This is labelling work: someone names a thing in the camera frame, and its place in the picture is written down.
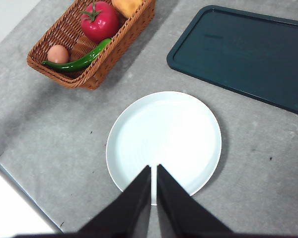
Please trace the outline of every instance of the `white plate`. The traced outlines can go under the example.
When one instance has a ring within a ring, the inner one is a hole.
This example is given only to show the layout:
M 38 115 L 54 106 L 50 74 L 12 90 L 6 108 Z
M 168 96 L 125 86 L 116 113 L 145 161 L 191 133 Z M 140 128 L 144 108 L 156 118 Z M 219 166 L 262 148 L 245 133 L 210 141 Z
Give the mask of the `white plate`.
M 108 136 L 106 162 L 123 191 L 151 166 L 151 203 L 156 204 L 156 166 L 162 164 L 193 195 L 210 179 L 222 147 L 219 124 L 200 100 L 180 92 L 158 92 L 132 103 Z

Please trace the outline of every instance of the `yellow potato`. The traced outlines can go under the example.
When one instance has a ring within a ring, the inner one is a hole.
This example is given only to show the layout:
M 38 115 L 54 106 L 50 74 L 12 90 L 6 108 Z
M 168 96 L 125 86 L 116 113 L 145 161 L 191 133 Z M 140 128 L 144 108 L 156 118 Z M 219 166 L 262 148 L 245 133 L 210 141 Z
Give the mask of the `yellow potato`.
M 125 18 L 131 17 L 143 0 L 112 0 L 113 6 Z

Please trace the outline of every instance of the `fake vegetable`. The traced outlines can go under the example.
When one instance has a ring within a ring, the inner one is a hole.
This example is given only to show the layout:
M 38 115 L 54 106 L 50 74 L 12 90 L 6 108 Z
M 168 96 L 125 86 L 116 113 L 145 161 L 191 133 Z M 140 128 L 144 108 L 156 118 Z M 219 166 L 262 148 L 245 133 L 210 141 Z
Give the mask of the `fake vegetable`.
M 81 11 L 81 29 L 93 42 L 99 43 L 105 38 L 113 37 L 119 30 L 119 19 L 115 9 L 104 1 L 91 3 Z
M 112 0 L 113 6 L 125 18 L 131 17 L 143 0 Z
M 80 71 L 88 67 L 110 41 L 110 38 L 101 41 L 93 50 L 91 50 L 88 54 L 84 55 L 78 60 L 69 63 L 54 63 L 48 60 L 44 60 L 42 61 L 42 65 L 47 65 L 48 67 L 61 72 Z

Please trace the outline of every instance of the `gray countertop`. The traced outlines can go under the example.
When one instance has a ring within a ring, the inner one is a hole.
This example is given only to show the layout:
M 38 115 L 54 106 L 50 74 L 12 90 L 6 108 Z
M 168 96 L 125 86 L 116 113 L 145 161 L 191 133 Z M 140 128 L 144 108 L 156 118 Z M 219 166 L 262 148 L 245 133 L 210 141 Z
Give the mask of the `gray countertop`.
M 194 199 L 236 232 L 298 235 L 298 115 L 166 63 L 206 5 L 298 20 L 298 0 L 157 0 L 155 18 L 95 91 L 64 88 L 26 64 L 71 3 L 41 1 L 0 44 L 0 164 L 47 216 L 77 231 L 114 200 L 105 162 L 112 124 L 142 96 L 180 91 L 212 110 L 223 137 L 220 163 Z M 149 237 L 160 237 L 156 207 Z

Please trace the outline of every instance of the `tomato stem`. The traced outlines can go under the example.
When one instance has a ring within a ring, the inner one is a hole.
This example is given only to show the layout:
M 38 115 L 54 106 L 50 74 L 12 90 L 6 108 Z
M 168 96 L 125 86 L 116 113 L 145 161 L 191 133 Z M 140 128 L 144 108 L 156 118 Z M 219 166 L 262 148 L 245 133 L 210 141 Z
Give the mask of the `tomato stem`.
M 85 18 L 85 20 L 90 20 L 90 22 L 93 22 L 96 18 L 96 16 L 101 12 L 101 10 L 99 11 L 95 11 L 95 0 L 93 0 L 93 10 L 92 12 L 90 11 L 80 11 L 83 14 L 86 14 L 88 17 Z

